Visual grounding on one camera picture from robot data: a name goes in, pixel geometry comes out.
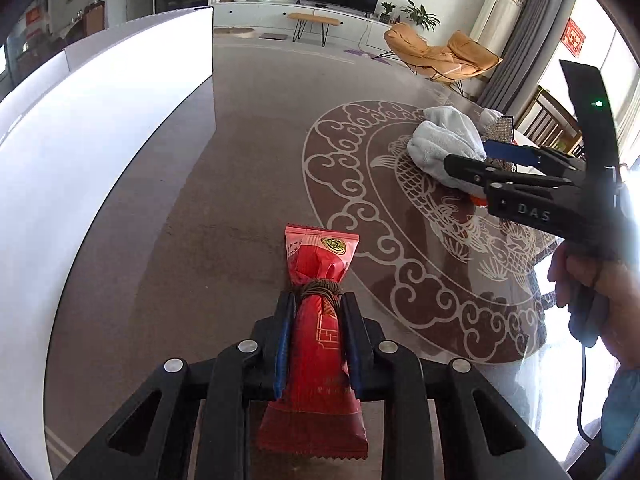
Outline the person's right hand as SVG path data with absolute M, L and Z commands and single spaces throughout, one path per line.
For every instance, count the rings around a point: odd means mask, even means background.
M 590 286 L 608 298 L 610 310 L 601 338 L 623 370 L 639 367 L 639 272 L 623 262 L 599 261 L 570 254 L 563 242 L 552 256 L 548 280 L 555 284 L 556 304 L 570 303 L 570 285 Z

